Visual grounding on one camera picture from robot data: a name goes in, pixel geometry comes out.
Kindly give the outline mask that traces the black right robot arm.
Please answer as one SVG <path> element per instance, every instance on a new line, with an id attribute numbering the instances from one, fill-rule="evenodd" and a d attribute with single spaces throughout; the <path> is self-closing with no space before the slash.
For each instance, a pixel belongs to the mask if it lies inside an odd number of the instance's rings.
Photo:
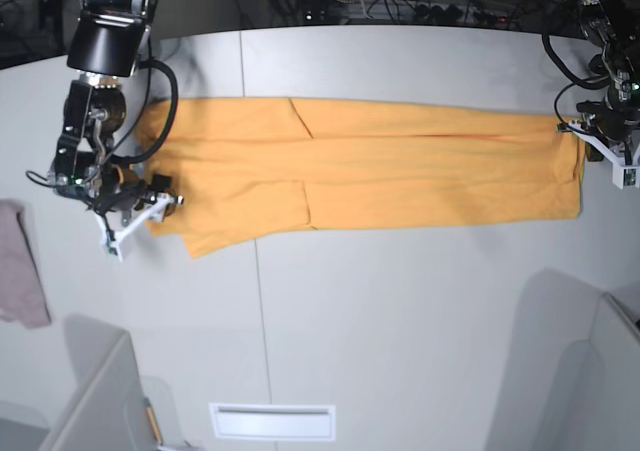
<path id="1" fill-rule="evenodd" d="M 81 9 L 67 65 L 78 76 L 69 87 L 63 126 L 47 175 L 47 187 L 64 198 L 83 203 L 103 226 L 118 213 L 123 227 L 134 218 L 158 218 L 154 210 L 168 195 L 167 176 L 146 180 L 143 165 L 164 144 L 178 107 L 178 82 L 173 70 L 154 58 L 150 31 L 159 0 L 80 0 Z M 138 71 L 163 74 L 170 86 L 169 111 L 158 137 L 144 151 L 120 156 L 131 137 L 120 131 L 127 117 L 121 82 Z"/>

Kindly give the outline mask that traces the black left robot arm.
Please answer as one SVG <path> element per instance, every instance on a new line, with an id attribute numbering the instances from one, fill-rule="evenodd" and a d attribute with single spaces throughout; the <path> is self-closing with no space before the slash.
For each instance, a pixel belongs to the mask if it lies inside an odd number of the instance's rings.
<path id="1" fill-rule="evenodd" d="M 580 118 L 559 117 L 558 130 L 577 135 L 591 149 L 590 160 L 607 151 L 620 152 L 622 163 L 639 163 L 633 134 L 639 130 L 639 17 L 625 0 L 563 0 L 575 8 L 576 19 L 587 41 L 599 49 L 589 62 L 590 77 L 573 73 L 551 43 L 548 18 L 542 18 L 541 41 L 547 57 L 569 80 L 565 87 L 603 90 L 598 101 L 576 104 Z"/>

